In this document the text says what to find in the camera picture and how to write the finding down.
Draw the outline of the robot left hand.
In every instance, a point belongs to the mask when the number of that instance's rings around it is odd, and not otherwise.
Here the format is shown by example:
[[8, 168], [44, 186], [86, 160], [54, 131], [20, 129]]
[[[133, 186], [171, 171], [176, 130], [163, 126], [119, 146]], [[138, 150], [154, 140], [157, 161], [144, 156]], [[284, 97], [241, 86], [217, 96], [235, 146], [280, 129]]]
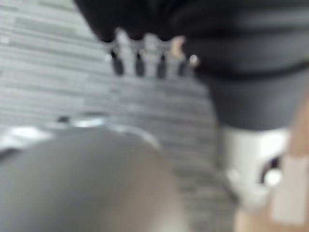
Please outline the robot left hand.
[[181, 57], [206, 85], [217, 116], [223, 177], [247, 210], [263, 207], [281, 178], [295, 116], [309, 84], [306, 0], [78, 0], [113, 55], [116, 30], [133, 41], [181, 36]]

